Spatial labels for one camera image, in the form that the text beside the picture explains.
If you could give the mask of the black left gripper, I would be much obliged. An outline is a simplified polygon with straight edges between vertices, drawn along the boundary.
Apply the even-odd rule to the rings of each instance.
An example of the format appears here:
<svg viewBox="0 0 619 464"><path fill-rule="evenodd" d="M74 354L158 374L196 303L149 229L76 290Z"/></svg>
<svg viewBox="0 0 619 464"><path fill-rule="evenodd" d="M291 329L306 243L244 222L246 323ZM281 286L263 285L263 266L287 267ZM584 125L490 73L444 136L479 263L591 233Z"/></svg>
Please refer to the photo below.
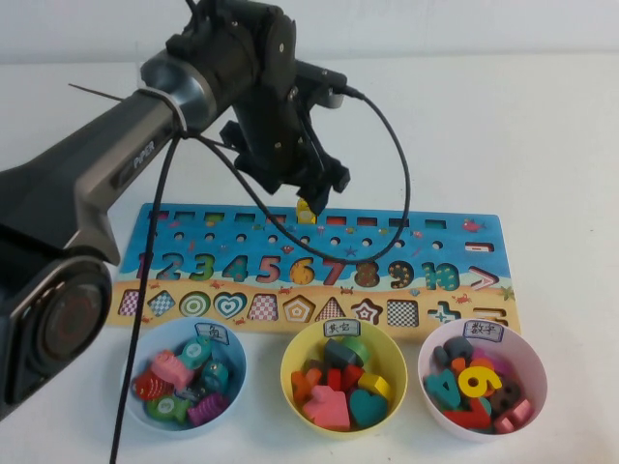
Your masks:
<svg viewBox="0 0 619 464"><path fill-rule="evenodd" d="M283 185L299 188L314 214L324 211L331 190L341 193L350 182L348 168L326 153L311 124L311 108L327 93L324 85L296 84L278 100L255 88L233 105L236 119L220 131L238 153L238 170L271 194Z"/></svg>

